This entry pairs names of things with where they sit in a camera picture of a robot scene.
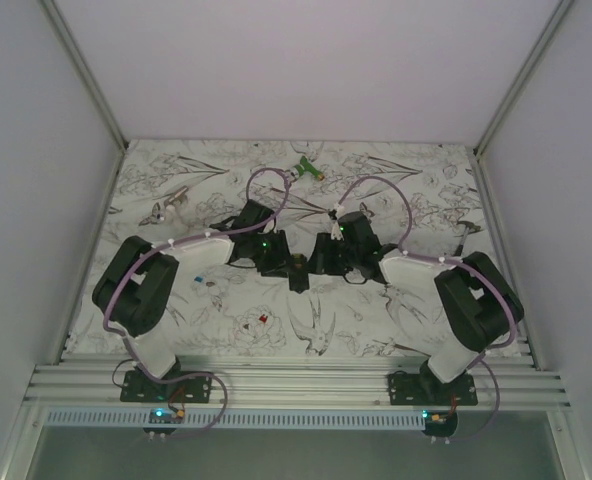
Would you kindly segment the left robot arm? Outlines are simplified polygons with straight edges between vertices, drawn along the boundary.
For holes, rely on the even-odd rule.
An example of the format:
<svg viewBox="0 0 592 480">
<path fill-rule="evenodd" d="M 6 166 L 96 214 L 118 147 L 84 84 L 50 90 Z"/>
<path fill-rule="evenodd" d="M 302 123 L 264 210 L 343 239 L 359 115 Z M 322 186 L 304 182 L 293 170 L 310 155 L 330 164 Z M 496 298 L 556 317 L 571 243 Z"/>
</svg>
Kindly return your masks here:
<svg viewBox="0 0 592 480">
<path fill-rule="evenodd" d="M 269 251 L 266 236 L 275 231 L 279 212 L 249 200 L 242 211 L 206 232 L 155 246 L 139 236 L 127 238 L 106 267 L 92 293 L 105 331 L 120 337 L 144 389 L 155 400 L 173 399 L 180 377 L 177 356 L 159 323 L 181 267 L 191 273 Z"/>
</svg>

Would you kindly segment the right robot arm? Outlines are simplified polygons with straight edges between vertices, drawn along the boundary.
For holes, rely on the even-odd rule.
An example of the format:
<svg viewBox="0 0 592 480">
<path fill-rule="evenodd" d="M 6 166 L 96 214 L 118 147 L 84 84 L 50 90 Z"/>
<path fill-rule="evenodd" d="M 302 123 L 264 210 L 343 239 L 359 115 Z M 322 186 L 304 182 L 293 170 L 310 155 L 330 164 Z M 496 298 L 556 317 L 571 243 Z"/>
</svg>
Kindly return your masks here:
<svg viewBox="0 0 592 480">
<path fill-rule="evenodd" d="M 423 364 L 419 380 L 421 396 L 434 405 L 453 395 L 454 381 L 487 351 L 513 343 L 524 318 L 521 301 L 486 254 L 415 254 L 401 245 L 381 242 L 360 212 L 343 215 L 331 232 L 316 236 L 308 270 L 330 276 L 356 270 L 367 281 L 401 292 L 437 294 L 451 334 Z"/>
</svg>

